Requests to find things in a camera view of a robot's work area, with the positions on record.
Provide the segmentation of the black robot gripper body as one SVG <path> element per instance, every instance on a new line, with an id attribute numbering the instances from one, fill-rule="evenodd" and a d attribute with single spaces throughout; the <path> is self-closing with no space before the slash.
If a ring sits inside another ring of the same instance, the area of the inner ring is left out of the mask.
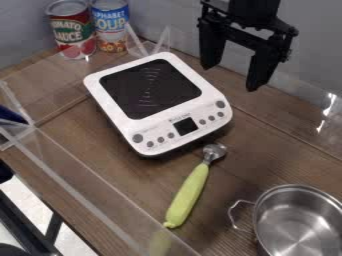
<path id="1" fill-rule="evenodd" d="M 278 17 L 281 0 L 201 0 L 199 19 L 218 23 L 230 41 L 255 53 L 270 37 L 283 38 L 283 59 L 289 59 L 298 29 Z"/>

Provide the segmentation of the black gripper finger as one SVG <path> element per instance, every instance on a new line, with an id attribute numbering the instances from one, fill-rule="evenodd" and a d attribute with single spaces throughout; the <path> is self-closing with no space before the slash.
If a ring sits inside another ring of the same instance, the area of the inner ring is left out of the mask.
<path id="1" fill-rule="evenodd" d="M 279 62 L 283 59 L 283 38 L 270 37 L 251 57 L 246 88 L 250 92 L 266 85 L 271 79 Z"/>
<path id="2" fill-rule="evenodd" d="M 225 30 L 218 23 L 199 19 L 199 54 L 205 70 L 217 66 L 222 61 L 226 47 Z"/>

